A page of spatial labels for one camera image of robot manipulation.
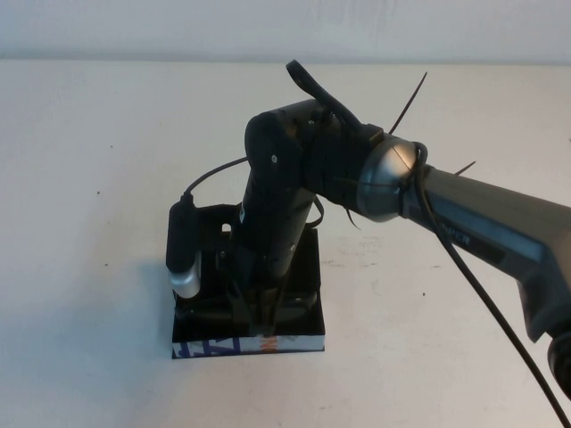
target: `gray metal arm segment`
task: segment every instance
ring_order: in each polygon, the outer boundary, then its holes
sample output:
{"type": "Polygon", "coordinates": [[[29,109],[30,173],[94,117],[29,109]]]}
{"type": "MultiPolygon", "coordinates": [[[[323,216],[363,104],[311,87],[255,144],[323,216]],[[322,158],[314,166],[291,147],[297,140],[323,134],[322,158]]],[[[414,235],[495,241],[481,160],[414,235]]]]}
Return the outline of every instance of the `gray metal arm segment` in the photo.
{"type": "MultiPolygon", "coordinates": [[[[571,209],[438,169],[426,192],[460,248],[517,280],[529,338],[571,326],[571,209]]],[[[428,227],[410,188],[401,215],[428,227]]]]}

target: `white wall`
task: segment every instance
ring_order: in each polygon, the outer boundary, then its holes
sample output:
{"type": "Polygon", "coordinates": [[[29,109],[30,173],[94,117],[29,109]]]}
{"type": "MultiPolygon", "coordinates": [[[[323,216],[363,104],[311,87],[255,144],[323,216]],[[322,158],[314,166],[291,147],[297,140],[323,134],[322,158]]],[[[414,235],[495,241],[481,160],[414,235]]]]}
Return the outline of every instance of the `white wall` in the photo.
{"type": "Polygon", "coordinates": [[[0,0],[0,57],[571,63],[569,0],[0,0]]]}

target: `robotic arm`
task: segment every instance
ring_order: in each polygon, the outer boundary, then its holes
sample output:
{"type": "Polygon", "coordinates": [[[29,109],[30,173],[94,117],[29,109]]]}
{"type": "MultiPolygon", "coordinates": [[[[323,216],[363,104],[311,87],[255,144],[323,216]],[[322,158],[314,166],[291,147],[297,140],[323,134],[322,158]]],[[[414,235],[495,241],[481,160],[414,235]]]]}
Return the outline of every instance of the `robotic arm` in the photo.
{"type": "MultiPolygon", "coordinates": [[[[276,322],[295,317],[294,305],[289,315],[277,308],[287,306],[283,290],[316,195],[372,221],[401,216],[433,230],[412,185],[423,174],[442,231],[516,279],[527,334],[533,342],[544,333],[554,338],[550,369],[571,398],[571,209],[418,165],[414,143],[360,124],[299,63],[288,71],[313,98],[264,112],[246,128],[251,172],[239,213],[225,220],[232,226],[223,251],[232,323],[249,325],[251,336],[268,335],[276,322]]],[[[173,261],[181,260],[174,236],[183,235],[173,216],[167,265],[182,275],[191,264],[173,261]]],[[[195,250],[186,252],[193,262],[195,250]]]]}

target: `white table surface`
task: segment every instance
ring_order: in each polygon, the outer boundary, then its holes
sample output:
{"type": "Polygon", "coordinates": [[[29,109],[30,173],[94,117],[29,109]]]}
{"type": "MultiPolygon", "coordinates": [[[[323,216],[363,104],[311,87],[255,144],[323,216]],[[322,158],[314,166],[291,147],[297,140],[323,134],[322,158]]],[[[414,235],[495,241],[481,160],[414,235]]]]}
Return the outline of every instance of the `white table surface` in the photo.
{"type": "MultiPolygon", "coordinates": [[[[571,205],[571,68],[310,66],[429,163],[571,205]]],[[[172,361],[168,211],[244,154],[253,115],[306,98],[283,65],[0,61],[0,426],[556,426],[434,236],[326,203],[326,351],[172,361]]],[[[199,205],[239,202],[247,166],[199,205]]],[[[525,336],[514,281],[468,257],[525,336]]],[[[570,404],[557,390],[564,408],[570,404]]]]}

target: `wire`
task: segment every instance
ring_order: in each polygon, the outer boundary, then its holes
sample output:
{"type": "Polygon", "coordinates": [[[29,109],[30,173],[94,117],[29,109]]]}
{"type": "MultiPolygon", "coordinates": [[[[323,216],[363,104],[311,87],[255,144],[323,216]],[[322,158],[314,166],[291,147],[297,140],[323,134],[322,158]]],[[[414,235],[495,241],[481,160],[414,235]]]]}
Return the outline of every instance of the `wire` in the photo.
{"type": "Polygon", "coordinates": [[[229,163],[225,163],[224,165],[220,165],[219,167],[208,171],[206,174],[201,175],[200,177],[198,177],[186,190],[185,190],[185,194],[191,193],[195,187],[197,187],[199,184],[202,183],[202,181],[204,181],[206,178],[212,177],[214,174],[218,174],[220,171],[223,171],[224,169],[228,169],[230,167],[234,167],[235,165],[239,165],[240,163],[244,163],[248,160],[247,157],[243,157],[240,159],[236,159],[236,160],[232,160],[229,163]]]}
{"type": "MultiPolygon", "coordinates": [[[[219,167],[212,169],[205,174],[202,174],[195,181],[193,181],[193,183],[185,190],[185,194],[190,194],[199,184],[201,184],[207,178],[212,177],[214,174],[218,174],[220,171],[223,171],[224,169],[228,169],[228,168],[234,167],[235,165],[239,165],[241,163],[244,163],[247,160],[248,160],[247,157],[232,160],[231,162],[220,165],[219,167]]],[[[323,204],[321,203],[321,201],[318,199],[317,196],[315,197],[315,200],[313,201],[313,203],[315,204],[315,208],[317,208],[319,211],[319,218],[311,221],[310,223],[306,223],[305,226],[308,228],[313,228],[313,227],[319,226],[321,224],[321,222],[323,221],[323,217],[325,217],[325,208],[323,207],[323,204]]]]}
{"type": "Polygon", "coordinates": [[[308,227],[309,229],[319,226],[323,221],[323,217],[325,217],[325,207],[323,206],[323,204],[321,203],[321,201],[318,199],[317,196],[315,197],[315,201],[313,201],[313,203],[315,203],[315,208],[317,208],[319,211],[319,218],[317,220],[313,220],[310,223],[305,224],[305,226],[308,227]]]}
{"type": "Polygon", "coordinates": [[[389,131],[389,134],[392,134],[396,130],[396,127],[399,126],[399,123],[401,123],[401,120],[402,120],[402,118],[404,118],[404,115],[407,114],[407,111],[409,110],[410,105],[412,104],[415,97],[417,96],[418,91],[420,90],[420,87],[422,86],[423,83],[425,83],[425,78],[426,78],[427,74],[428,74],[428,72],[426,72],[425,75],[422,77],[422,79],[420,79],[420,83],[418,84],[418,86],[414,90],[414,92],[412,93],[412,96],[409,98],[407,105],[405,105],[404,109],[402,109],[401,114],[399,115],[399,118],[396,120],[396,122],[394,122],[394,125],[391,128],[391,130],[389,131]]]}
{"type": "Polygon", "coordinates": [[[452,245],[452,242],[448,237],[448,235],[444,233],[444,231],[438,226],[436,217],[434,215],[434,212],[432,211],[432,208],[430,207],[430,202],[428,200],[428,197],[426,195],[426,190],[424,187],[424,166],[426,165],[427,150],[426,147],[421,143],[415,143],[415,146],[417,147],[418,150],[418,161],[417,161],[417,166],[415,167],[414,186],[415,186],[415,191],[417,193],[420,209],[422,211],[424,218],[428,222],[429,226],[432,228],[433,232],[438,237],[444,249],[448,252],[450,257],[452,258],[452,260],[454,261],[460,272],[468,280],[470,285],[472,285],[472,288],[474,289],[476,294],[480,297],[484,305],[492,313],[492,316],[498,322],[503,332],[508,336],[508,339],[511,342],[511,344],[514,345],[517,352],[524,360],[529,370],[532,372],[532,375],[534,376],[535,380],[539,383],[539,386],[542,388],[545,397],[553,407],[553,410],[558,416],[561,424],[566,428],[571,428],[571,423],[569,423],[569,420],[567,419],[565,412],[561,408],[550,386],[547,384],[547,381],[543,377],[543,374],[540,371],[539,367],[535,364],[534,360],[525,349],[523,343],[519,340],[516,333],[513,331],[508,321],[506,320],[506,318],[501,314],[501,311],[495,305],[492,298],[488,295],[483,286],[476,279],[472,271],[466,265],[466,262],[460,257],[460,255],[452,245]]]}

